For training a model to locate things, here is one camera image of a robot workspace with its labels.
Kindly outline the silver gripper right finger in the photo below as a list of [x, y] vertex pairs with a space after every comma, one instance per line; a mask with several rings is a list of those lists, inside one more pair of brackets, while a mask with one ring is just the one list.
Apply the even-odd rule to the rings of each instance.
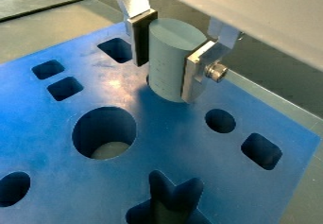
[[194, 102], [205, 91], [207, 79], [221, 82], [229, 68], [221, 63], [234, 49], [241, 31], [217, 18], [210, 19], [207, 40], [186, 58], [181, 97]]

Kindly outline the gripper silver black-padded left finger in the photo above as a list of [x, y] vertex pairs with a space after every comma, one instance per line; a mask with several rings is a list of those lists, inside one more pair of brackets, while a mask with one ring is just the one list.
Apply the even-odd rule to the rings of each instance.
[[150, 23], [158, 18], [158, 11], [150, 0], [118, 0], [118, 4], [125, 14], [133, 61], [142, 66], [150, 61]]

